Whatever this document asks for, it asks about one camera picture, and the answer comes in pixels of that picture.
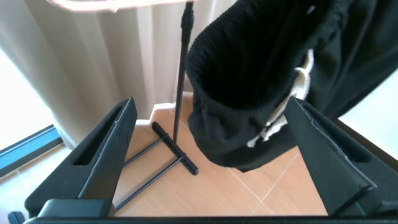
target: curtain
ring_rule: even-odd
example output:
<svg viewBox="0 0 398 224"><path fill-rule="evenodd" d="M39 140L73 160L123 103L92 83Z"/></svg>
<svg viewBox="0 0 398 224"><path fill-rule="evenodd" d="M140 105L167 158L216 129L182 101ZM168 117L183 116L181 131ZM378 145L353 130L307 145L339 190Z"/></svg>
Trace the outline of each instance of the curtain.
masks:
<svg viewBox="0 0 398 224"><path fill-rule="evenodd" d="M233 3L195 1L191 40ZM74 148L121 100L134 98L139 119L148 119L155 104L175 101L184 7L73 13L45 0L2 0L0 48Z"/></svg>

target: curtain fold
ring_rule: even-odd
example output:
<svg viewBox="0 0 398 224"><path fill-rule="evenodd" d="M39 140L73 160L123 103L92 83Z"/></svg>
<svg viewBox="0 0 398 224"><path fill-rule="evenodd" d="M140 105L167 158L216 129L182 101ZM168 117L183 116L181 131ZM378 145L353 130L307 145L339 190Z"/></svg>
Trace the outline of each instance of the curtain fold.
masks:
<svg viewBox="0 0 398 224"><path fill-rule="evenodd" d="M195 1L191 39L234 2ZM123 99L134 98L139 119L175 101L184 6L72 13L44 0L2 0L0 48L74 148Z"/></svg>

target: metal stand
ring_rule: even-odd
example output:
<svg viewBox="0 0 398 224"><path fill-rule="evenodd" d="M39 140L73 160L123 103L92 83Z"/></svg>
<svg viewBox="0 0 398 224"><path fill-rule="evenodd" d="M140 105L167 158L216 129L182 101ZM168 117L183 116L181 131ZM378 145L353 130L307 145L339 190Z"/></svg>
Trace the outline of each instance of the metal stand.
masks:
<svg viewBox="0 0 398 224"><path fill-rule="evenodd" d="M179 148L177 145L177 136L178 136L178 123L180 121L180 113L181 113L181 104L182 104L182 90L183 90L183 81L185 75L185 56L188 51L188 44L190 41L191 30L193 26L193 2L187 2L185 4L185 10L182 16L181 28L182 28L182 36L181 36L181 54L180 54L180 67L178 70L178 85L177 85L177 101L175 107L175 117L174 117L174 130L173 130L173 139L163 130L163 128L157 123L152 123L152 129L159 135L159 139L154 141L151 145L147 146L141 152L137 153L131 159L124 163L123 167L128 166L130 163L138 159L144 153L158 145L160 142L166 143L166 145L171 149L171 151L177 156L176 160L174 160L170 165L168 165L165 169L156 174L151 180L146 182L142 187L137 189L134 193L132 193L128 198L123 200L119 205L116 206L116 211L120 210L123 206L129 203L132 199L137 197L142 191L148 188L151 184L153 184L159 177L169 171L173 166L182 162L184 166L189 170L189 172L193 175L197 175L199 170L198 167L188 158L188 156Z"/></svg>

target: drawstring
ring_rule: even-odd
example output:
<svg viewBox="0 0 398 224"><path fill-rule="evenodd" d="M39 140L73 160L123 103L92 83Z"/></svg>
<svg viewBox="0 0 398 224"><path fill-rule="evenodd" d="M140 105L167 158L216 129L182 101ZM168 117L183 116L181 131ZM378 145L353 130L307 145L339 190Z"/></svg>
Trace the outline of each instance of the drawstring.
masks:
<svg viewBox="0 0 398 224"><path fill-rule="evenodd" d="M246 143L248 147L254 147L259 138L262 138L262 141L267 141L274 133L277 133L283 126L287 124L286 118L282 113L284 112L287 102L291 96L301 100L304 100L307 97L308 92L310 91L310 72L312 70L313 63L313 50L310 49L307 52L307 58L303 67L297 67L294 69L297 72L297 78L294 81L289 95L269 116L266 127L264 127L264 129L262 129L262 131L256 137Z"/></svg>

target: tile floor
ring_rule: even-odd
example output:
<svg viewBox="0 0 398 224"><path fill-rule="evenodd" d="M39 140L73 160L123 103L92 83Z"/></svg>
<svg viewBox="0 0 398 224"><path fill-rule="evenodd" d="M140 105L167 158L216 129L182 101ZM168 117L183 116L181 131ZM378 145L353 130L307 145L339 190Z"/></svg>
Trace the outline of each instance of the tile floor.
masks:
<svg viewBox="0 0 398 224"><path fill-rule="evenodd" d="M196 147L187 126L192 98L185 95L178 144L199 167L194 176L177 164L117 212L117 216L248 216L326 215L325 208L297 148L260 169L241 173L212 164ZM174 110L157 110L152 118L172 133ZM137 126L126 158L157 139L149 126ZM12 210L24 211L24 199L70 151L64 146L21 167L0 180L0 222ZM174 159L160 143L123 169L114 204L136 190Z"/></svg>

